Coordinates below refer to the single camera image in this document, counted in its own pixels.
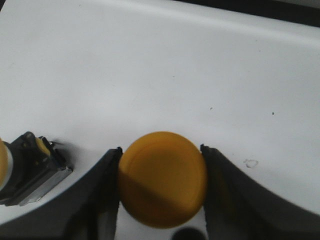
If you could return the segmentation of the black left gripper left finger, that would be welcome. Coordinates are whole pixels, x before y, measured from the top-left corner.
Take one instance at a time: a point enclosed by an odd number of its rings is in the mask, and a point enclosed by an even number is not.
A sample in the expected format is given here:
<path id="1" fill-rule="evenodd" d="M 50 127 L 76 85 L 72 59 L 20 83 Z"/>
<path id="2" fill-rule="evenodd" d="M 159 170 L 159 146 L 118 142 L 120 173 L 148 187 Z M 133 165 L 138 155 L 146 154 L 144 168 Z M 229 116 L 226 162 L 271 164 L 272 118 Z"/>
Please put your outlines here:
<path id="1" fill-rule="evenodd" d="M 109 149 L 76 183 L 46 204 L 0 226 L 2 240 L 113 240 L 123 150 Z"/>

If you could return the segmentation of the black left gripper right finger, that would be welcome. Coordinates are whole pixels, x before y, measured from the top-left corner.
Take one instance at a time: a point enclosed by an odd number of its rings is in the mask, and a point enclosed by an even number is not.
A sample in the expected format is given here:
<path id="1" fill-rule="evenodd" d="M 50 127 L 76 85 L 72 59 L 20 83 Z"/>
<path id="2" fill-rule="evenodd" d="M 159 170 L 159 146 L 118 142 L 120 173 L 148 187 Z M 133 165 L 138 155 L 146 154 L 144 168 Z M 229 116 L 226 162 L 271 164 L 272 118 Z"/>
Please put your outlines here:
<path id="1" fill-rule="evenodd" d="M 320 216 L 280 197 L 202 144 L 207 168 L 203 204 L 210 240 L 318 240 Z"/>

